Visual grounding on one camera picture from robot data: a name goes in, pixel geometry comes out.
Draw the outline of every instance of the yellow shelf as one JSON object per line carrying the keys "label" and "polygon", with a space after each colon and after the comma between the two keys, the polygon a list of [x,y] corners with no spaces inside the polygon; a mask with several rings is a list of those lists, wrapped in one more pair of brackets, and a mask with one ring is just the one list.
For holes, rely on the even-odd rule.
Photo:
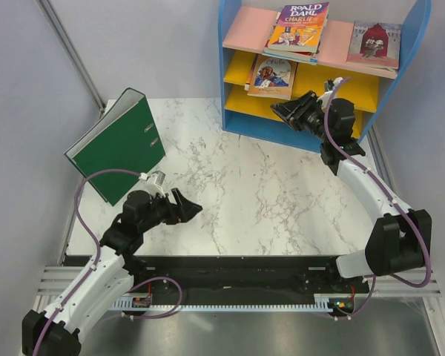
{"label": "yellow shelf", "polygon": [[[237,50],[224,75],[224,81],[243,86],[251,70],[254,57],[254,53]],[[374,113],[377,110],[379,77],[322,65],[299,63],[292,96],[302,96],[309,90],[321,95],[325,92],[325,81],[339,76],[351,77],[351,80],[340,88],[338,95],[340,98],[353,102],[357,110],[369,113]]]}
{"label": "yellow shelf", "polygon": [[[285,102],[283,99],[261,98],[259,96],[249,96],[243,86],[235,85],[232,87],[225,104],[225,109],[236,111],[238,113],[247,113],[248,115],[260,116],[265,119],[281,121],[283,120],[274,114],[270,105]],[[363,131],[363,112],[355,110],[355,125],[353,127],[353,137],[359,139]]]}

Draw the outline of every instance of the green binder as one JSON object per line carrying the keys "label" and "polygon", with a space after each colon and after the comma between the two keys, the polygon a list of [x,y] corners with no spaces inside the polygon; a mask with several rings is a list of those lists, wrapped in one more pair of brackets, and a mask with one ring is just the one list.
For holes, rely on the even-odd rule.
{"label": "green binder", "polygon": [[[147,173],[164,155],[147,98],[132,88],[125,89],[102,119],[65,153],[85,177],[110,168]],[[130,174],[109,173],[90,183],[115,205],[137,181]]]}

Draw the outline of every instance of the marble table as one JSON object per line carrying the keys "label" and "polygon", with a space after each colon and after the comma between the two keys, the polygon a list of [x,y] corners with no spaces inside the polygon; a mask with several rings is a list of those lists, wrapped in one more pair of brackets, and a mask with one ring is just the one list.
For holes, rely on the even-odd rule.
{"label": "marble table", "polygon": [[[371,220],[319,154],[222,131],[219,98],[149,103],[166,149],[156,167],[166,173],[165,188],[179,188],[204,210],[187,224],[152,229],[137,255],[347,254],[365,247]],[[80,211],[99,238],[123,199],[112,207],[85,187]],[[92,253],[76,221],[67,254]]]}

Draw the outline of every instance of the wall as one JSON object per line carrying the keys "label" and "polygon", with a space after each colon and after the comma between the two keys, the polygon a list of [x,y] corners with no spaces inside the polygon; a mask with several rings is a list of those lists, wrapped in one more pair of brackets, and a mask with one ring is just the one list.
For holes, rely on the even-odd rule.
{"label": "wall", "polygon": [[375,125],[395,187],[433,218],[432,266],[445,296],[445,0]]}
{"label": "wall", "polygon": [[0,356],[45,264],[56,263],[78,174],[62,153],[98,110],[34,0],[0,1]]}
{"label": "wall", "polygon": [[[150,98],[220,95],[219,0],[51,2],[104,100],[129,86]],[[414,2],[331,0],[330,16],[402,22]],[[276,10],[286,0],[243,4]]]}

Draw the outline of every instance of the pink shelf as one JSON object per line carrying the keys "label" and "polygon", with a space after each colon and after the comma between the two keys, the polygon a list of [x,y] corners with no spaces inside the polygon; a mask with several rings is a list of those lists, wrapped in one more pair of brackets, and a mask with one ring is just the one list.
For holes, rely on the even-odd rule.
{"label": "pink shelf", "polygon": [[[276,15],[277,11],[242,6],[222,46],[262,53]],[[321,38],[318,64],[395,79],[397,74],[389,70],[346,63],[353,26],[351,22],[328,20]]]}

